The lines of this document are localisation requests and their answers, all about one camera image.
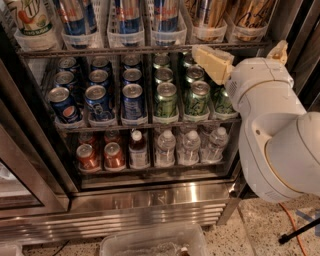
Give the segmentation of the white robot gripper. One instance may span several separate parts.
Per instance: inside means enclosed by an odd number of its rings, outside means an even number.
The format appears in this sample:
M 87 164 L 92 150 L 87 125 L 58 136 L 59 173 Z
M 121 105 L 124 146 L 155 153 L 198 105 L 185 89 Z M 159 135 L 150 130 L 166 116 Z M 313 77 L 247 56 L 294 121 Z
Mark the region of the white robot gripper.
M 302 115 L 306 110 L 293 91 L 294 80 L 284 66 L 287 48 L 288 43 L 281 40 L 267 59 L 245 59 L 234 68 L 232 54 L 206 45 L 194 45 L 192 57 L 217 85 L 225 84 L 233 108 L 241 115 Z

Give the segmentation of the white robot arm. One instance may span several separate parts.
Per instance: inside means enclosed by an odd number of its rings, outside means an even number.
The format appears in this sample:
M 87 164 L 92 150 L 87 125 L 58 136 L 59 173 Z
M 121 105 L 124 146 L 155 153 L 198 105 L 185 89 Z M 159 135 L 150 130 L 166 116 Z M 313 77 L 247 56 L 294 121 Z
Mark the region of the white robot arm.
M 232 54 L 207 45 L 194 45 L 192 56 L 241 116 L 239 155 L 251 190 L 273 203 L 319 196 L 320 113 L 307 111 L 293 91 L 287 42 L 237 65 Z

